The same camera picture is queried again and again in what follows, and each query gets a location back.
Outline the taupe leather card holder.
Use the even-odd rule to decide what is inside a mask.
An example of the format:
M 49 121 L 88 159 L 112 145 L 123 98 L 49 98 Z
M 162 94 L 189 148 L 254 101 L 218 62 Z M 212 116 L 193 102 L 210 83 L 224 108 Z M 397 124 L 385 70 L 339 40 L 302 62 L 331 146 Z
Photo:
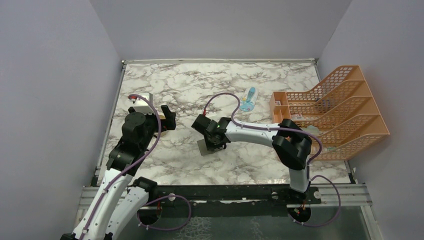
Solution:
M 209 149 L 207 146 L 207 143 L 205 142 L 204 139 L 198 140 L 197 141 L 197 146 L 198 146 L 198 150 L 200 152 L 201 156 L 206 156 L 206 155 L 210 155 L 210 154 L 214 154 L 218 151 L 220 151 L 220 148 L 211 148 Z

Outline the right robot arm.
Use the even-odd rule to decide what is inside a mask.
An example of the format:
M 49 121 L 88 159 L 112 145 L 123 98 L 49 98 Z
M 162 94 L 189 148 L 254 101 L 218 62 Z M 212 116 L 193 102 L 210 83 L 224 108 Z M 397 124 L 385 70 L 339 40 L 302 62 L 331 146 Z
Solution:
M 203 136 L 198 141 L 201 155 L 224 150 L 227 144 L 245 142 L 274 149 L 281 163 L 289 169 L 289 199 L 300 204 L 309 196 L 309 168 L 312 150 L 312 135 L 301 130 L 290 119 L 281 123 L 246 123 L 231 117 L 219 121 L 200 114 L 191 127 Z

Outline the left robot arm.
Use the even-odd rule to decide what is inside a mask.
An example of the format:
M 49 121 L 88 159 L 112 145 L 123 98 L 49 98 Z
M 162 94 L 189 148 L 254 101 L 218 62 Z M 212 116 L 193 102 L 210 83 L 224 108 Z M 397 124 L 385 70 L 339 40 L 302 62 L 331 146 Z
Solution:
M 161 105 L 164 118 L 154 109 L 130 107 L 121 127 L 122 136 L 110 152 L 101 185 L 86 214 L 63 240 L 115 240 L 143 205 L 157 200 L 156 182 L 140 177 L 130 186 L 143 160 L 150 154 L 152 138 L 176 129 L 176 113 Z

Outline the red white small box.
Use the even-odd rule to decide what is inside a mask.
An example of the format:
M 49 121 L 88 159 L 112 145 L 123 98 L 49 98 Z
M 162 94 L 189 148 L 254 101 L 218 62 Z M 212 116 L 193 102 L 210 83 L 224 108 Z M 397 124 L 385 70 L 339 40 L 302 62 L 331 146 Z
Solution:
M 292 114 L 292 115 L 291 115 L 291 119 L 292 119 L 292 120 L 294 120 L 294 121 L 302 121 L 302 120 L 304 120 L 305 118 L 303 117 L 303 115 L 302 115 L 302 114 L 300 114 L 300 113 L 296 113 L 296 114 Z

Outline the orange plastic file organizer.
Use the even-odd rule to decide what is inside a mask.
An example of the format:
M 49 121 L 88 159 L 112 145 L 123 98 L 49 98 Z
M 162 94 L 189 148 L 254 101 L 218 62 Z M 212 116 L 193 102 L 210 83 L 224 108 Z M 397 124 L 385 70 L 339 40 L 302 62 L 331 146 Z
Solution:
M 275 91 L 269 100 L 274 123 L 292 120 L 315 130 L 323 145 L 316 161 L 348 161 L 390 135 L 358 65 L 341 65 L 311 90 Z

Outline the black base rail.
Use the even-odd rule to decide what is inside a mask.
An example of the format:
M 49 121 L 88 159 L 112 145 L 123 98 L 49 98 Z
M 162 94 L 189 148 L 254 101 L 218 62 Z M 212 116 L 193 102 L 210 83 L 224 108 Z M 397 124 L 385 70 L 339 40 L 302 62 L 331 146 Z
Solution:
M 192 217 L 285 217 L 296 207 L 320 204 L 319 190 L 310 187 L 296 193 L 288 184 L 242 185 L 158 185 L 151 191 L 148 204 L 136 215 L 142 220 Z

